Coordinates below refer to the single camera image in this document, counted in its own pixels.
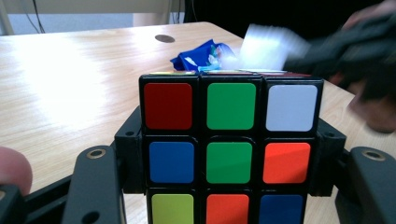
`finger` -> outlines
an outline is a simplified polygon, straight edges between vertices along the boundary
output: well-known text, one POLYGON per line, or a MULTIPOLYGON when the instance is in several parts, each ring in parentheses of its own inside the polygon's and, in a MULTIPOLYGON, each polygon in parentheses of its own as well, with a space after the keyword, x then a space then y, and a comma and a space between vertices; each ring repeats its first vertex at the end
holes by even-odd
POLYGON ((388 96, 379 100, 362 100, 358 93, 350 102, 351 109, 366 121, 368 127, 378 133, 396 131, 396 104, 388 96))
POLYGON ((338 85, 340 85, 340 83, 342 83, 342 81, 344 80, 344 78, 345 78, 344 75, 343 75, 342 73, 338 72, 338 73, 336 73, 336 74, 330 76, 330 77, 329 77, 329 81, 330 81, 332 84, 338 86, 338 85))
POLYGON ((365 78, 356 82, 352 82, 349 84, 346 90, 356 95, 364 91, 366 82, 367 80, 365 78))
POLYGON ((0 185, 16 185, 22 195, 27 195, 32 187, 32 180, 29 161, 16 150, 0 147, 0 185))
POLYGON ((350 29, 351 27, 355 26, 356 24, 358 24, 361 21, 365 21, 368 20, 372 17, 375 16, 379 16, 376 15, 376 9, 377 9, 378 5, 372 6, 372 7, 367 7, 365 9, 362 9, 360 11, 357 11, 355 13, 353 13, 348 20, 346 21, 346 23, 344 23, 342 29, 343 30, 347 30, 350 29))

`rubik's cube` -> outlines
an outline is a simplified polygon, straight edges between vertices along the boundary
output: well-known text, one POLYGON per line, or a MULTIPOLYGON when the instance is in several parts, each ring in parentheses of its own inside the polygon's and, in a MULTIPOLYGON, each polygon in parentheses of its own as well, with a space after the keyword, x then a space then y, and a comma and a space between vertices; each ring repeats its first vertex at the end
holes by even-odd
POLYGON ((303 223, 322 88, 289 73, 143 75, 148 222, 303 223))

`blurred hand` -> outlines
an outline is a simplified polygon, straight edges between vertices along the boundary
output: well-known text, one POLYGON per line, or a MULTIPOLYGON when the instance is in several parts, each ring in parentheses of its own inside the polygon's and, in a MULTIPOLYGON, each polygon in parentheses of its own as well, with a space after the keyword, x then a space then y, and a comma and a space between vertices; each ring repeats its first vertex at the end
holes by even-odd
MULTIPOLYGON (((364 8, 353 13, 343 26, 349 29, 361 21, 396 12, 396 0, 385 0, 380 4, 364 8)), ((339 82, 342 74, 334 76, 334 82, 339 82)), ((348 90, 356 96, 349 104, 349 108, 373 130, 380 133, 393 133, 396 131, 396 99, 394 94, 388 94, 380 99, 363 99, 365 80, 352 83, 348 90)))
POLYGON ((349 29, 361 21, 384 16, 392 12, 396 12, 396 0, 385 0, 380 4, 376 4, 353 13, 346 23, 344 23, 343 29, 349 29))
POLYGON ((24 196, 29 194, 32 181, 29 161, 16 150, 0 147, 0 185, 16 185, 24 196))

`floor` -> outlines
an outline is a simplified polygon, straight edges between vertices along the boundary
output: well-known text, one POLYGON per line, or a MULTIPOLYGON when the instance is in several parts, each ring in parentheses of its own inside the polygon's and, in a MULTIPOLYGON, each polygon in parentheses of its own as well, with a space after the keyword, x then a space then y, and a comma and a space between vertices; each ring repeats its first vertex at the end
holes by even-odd
MULTIPOLYGON (((41 33, 36 14, 8 15, 15 35, 41 33)), ((184 13, 172 13, 169 23, 183 22, 184 13)), ((134 14, 40 14, 45 33, 132 27, 134 14)))

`wooden table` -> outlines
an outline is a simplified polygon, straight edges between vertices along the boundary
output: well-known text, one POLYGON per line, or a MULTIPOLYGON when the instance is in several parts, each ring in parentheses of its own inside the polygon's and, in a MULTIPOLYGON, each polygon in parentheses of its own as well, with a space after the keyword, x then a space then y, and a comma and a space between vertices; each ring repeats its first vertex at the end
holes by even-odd
MULTIPOLYGON (((77 155, 109 145, 138 106, 140 75, 173 70, 170 59, 211 38, 235 53, 243 41, 207 22, 0 36, 0 145, 28 158, 32 191, 71 175, 77 155)), ((346 149, 374 147, 396 157, 396 134, 368 130, 347 108, 352 97, 326 82, 320 117, 347 135, 346 149)), ((147 223, 143 195, 126 195, 125 206, 129 223, 147 223)), ((337 222, 334 197, 308 198, 305 223, 337 222)))

